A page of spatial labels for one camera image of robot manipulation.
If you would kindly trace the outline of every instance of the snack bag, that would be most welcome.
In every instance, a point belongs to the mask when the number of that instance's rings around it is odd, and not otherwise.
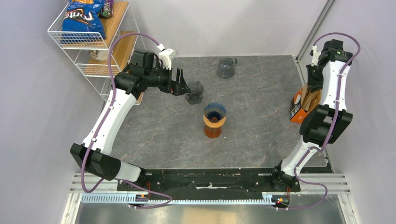
[[[103,25],[98,13],[102,10],[105,0],[69,0],[70,5],[64,15],[62,31],[99,32],[106,39]],[[99,35],[64,34],[65,43],[100,39]]]
[[[103,6],[102,11],[100,11],[99,17],[105,19],[112,17],[113,4],[114,4],[114,0],[105,0],[105,6]]]

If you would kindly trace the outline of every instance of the bag of chips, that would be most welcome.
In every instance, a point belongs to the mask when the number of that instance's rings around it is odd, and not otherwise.
[[[105,30],[98,13],[102,10],[105,0],[69,0],[70,5],[64,15],[62,31],[98,32],[106,39]],[[63,34],[63,42],[81,42],[100,40],[95,34]]]

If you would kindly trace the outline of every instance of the gray wall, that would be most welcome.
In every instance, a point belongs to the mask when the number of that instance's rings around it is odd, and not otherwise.
[[[2,224],[60,222],[78,170],[70,146],[99,116],[100,96],[46,33],[65,4],[0,3]]]
[[[348,33],[361,44],[346,89],[346,106],[354,119],[328,152],[333,167],[346,175],[363,224],[396,220],[396,196],[391,193],[396,185],[395,7],[394,0],[339,0],[319,31]],[[345,50],[356,51],[352,41],[333,38],[345,40]],[[305,57],[303,65],[309,60]]]
[[[251,56],[296,55],[326,0],[130,2],[140,31],[179,56]]]

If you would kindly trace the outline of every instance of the cable clip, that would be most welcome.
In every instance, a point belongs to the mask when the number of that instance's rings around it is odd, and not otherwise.
[[[163,46],[163,44],[160,43],[160,45],[157,46],[157,48],[162,51],[163,49],[165,49],[165,47]]]

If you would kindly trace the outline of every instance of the wooden shelf board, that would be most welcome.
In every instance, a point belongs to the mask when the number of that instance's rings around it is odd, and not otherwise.
[[[128,9],[129,2],[128,1],[115,1],[113,5],[113,16],[108,18],[108,19],[100,19],[100,22],[103,25],[103,29],[105,30],[105,43],[107,47],[110,47],[111,41],[113,40],[117,28],[120,25],[122,18],[124,17],[124,14],[126,10]],[[77,48],[77,47],[82,47],[82,48],[87,48],[90,46],[95,47],[95,44],[100,47],[102,46],[103,42],[102,41],[92,41],[92,42],[78,42],[78,43],[65,43],[62,44],[62,47],[64,48]]]

